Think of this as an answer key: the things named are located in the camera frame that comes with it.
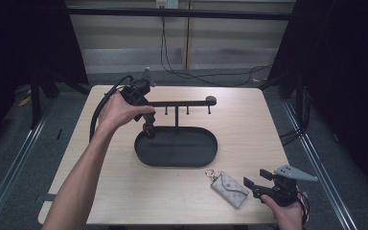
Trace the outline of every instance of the light wood tabletop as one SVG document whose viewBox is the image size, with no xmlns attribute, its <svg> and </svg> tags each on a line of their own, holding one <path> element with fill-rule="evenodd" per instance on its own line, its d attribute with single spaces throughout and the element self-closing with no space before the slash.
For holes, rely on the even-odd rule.
<svg viewBox="0 0 368 230">
<path fill-rule="evenodd" d="M 56 194 L 88 144 L 92 114 L 110 85 L 92 88 L 70 143 L 58 167 L 49 194 Z M 202 168 L 160 168 L 143 164 L 134 149 L 144 120 L 132 121 L 115 133 L 103 163 L 88 224 L 255 224 L 275 222 L 271 210 L 251 191 L 239 209 L 211 188 L 205 171 L 225 172 L 242 184 L 246 176 L 272 187 L 259 169 L 273 172 L 288 163 L 264 95 L 259 89 L 156 86 L 146 95 L 150 102 L 202 101 L 207 107 L 179 108 L 181 127 L 204 127 L 217 137 L 214 161 Z M 174 126 L 174 109 L 165 115 L 157 107 L 155 126 Z M 52 202 L 45 201 L 38 216 L 44 222 Z"/>
</svg>

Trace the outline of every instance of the oval black tray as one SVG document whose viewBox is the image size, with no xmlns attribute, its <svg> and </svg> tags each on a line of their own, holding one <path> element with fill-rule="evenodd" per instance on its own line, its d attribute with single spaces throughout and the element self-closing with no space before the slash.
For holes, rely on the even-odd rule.
<svg viewBox="0 0 368 230">
<path fill-rule="evenodd" d="M 217 155 L 218 142 L 209 130 L 195 126 L 156 126 L 154 139 L 143 132 L 134 148 L 140 161 L 154 167 L 203 167 Z"/>
</svg>

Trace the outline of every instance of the gray floor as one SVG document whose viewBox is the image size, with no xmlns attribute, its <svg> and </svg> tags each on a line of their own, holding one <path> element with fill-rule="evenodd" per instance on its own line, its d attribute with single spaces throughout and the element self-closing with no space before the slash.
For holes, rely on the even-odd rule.
<svg viewBox="0 0 368 230">
<path fill-rule="evenodd" d="M 234 73 L 241 70 L 194 70 L 194 75 L 210 73 Z M 235 85 L 247 81 L 241 87 L 255 87 L 267 76 L 269 69 L 243 76 L 203 77 L 198 79 L 183 79 L 164 71 L 153 72 L 157 85 L 189 85 L 215 86 L 205 81 L 212 81 L 219 85 Z M 131 73 L 139 77 L 140 73 Z M 90 75 L 91 85 L 113 84 L 125 74 Z M 41 130 L 30 155 L 25 161 L 20 175 L 15 179 L 11 192 L 0 210 L 0 229 L 39 229 L 37 222 L 41 203 L 36 201 L 40 195 L 47 193 L 56 174 L 61 160 L 81 110 L 86 96 L 74 90 L 59 85 L 60 95 L 54 101 L 44 128 Z M 277 94 L 277 87 L 270 87 L 264 91 L 267 105 L 270 109 L 275 126 L 279 134 L 292 130 L 293 126 L 285 110 L 285 102 Z M 16 96 L 16 103 L 8 113 L 0 135 L 0 181 L 4 179 L 14 158 L 18 154 L 23 141 L 29 133 L 31 123 L 31 107 L 27 104 L 18 107 L 17 103 L 23 98 L 23 93 Z M 47 99 L 42 97 L 43 104 Z M 310 125 L 307 131 L 315 149 L 341 199 L 346 204 L 356 229 L 368 229 L 368 179 L 349 157 L 349 152 L 334 140 L 334 134 L 327 126 L 326 120 L 315 109 L 310 115 Z M 285 152 L 290 165 L 315 174 L 311 161 L 297 139 L 285 146 Z M 334 207 L 329 200 L 321 183 L 300 182 L 299 187 L 310 194 L 310 221 L 307 229 L 344 229 Z M 87 226 L 87 229 L 106 229 L 106 226 Z M 129 226 L 128 229 L 143 229 L 145 226 Z M 149 226 L 148 229 L 174 229 L 177 226 Z M 228 229 L 229 226 L 187 226 L 186 229 Z M 273 229 L 270 225 L 249 226 L 249 229 Z"/>
</svg>

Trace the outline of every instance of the black mechanical device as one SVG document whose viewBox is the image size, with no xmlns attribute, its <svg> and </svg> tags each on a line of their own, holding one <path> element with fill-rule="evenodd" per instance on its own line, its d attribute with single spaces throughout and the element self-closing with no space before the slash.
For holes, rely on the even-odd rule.
<svg viewBox="0 0 368 230">
<path fill-rule="evenodd" d="M 121 86 L 120 84 L 126 80 L 129 79 L 129 83 L 125 86 Z M 142 73 L 142 78 L 139 80 L 135 80 L 132 76 L 126 76 L 123 79 L 121 79 L 117 84 L 115 84 L 103 97 L 103 99 L 98 104 L 94 115 L 91 120 L 91 128 L 90 128 L 90 134 L 89 134 L 89 140 L 91 140 L 92 136 L 95 132 L 95 125 L 97 123 L 97 119 L 100 115 L 101 110 L 103 109 L 106 102 L 109 100 L 109 98 L 120 88 L 121 95 L 124 97 L 125 101 L 128 104 L 131 105 L 147 105 L 150 104 L 149 101 L 145 98 L 145 95 L 150 92 L 150 87 L 154 87 L 155 83 L 154 80 L 150 76 L 150 69 L 146 68 L 145 71 Z M 143 131 L 147 138 L 154 138 L 155 132 L 154 132 L 154 114 L 155 112 L 149 113 L 149 114 L 139 114 L 137 115 L 134 120 L 138 122 L 140 118 L 143 116 L 145 119 L 145 123 L 143 124 Z"/>
<path fill-rule="evenodd" d="M 256 185 L 250 179 L 244 177 L 243 185 L 249 188 L 253 192 L 253 197 L 261 198 L 262 195 L 270 196 L 279 206 L 287 207 L 294 202 L 299 202 L 304 210 L 303 224 L 308 219 L 308 208 L 304 205 L 303 201 L 298 197 L 301 194 L 306 200 L 307 196 L 298 191 L 297 180 L 317 181 L 316 176 L 312 176 L 300 170 L 297 170 L 289 165 L 284 165 L 275 170 L 274 173 L 266 170 L 260 170 L 260 176 L 273 180 L 274 186 L 267 188 L 264 186 Z"/>
</svg>

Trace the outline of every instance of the key holder stand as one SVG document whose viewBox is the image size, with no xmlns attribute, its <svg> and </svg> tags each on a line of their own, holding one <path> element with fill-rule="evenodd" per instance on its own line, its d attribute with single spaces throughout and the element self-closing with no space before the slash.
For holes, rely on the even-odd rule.
<svg viewBox="0 0 368 230">
<path fill-rule="evenodd" d="M 210 164 L 218 151 L 215 135 L 198 126 L 179 126 L 178 108 L 187 107 L 190 114 L 191 106 L 207 106 L 211 114 L 211 106 L 217 104 L 217 99 L 208 96 L 205 101 L 182 102 L 149 102 L 153 107 L 174 107 L 175 126 L 155 126 L 154 138 L 148 138 L 144 132 L 136 137 L 134 147 L 140 161 L 153 167 L 204 167 Z"/>
</svg>

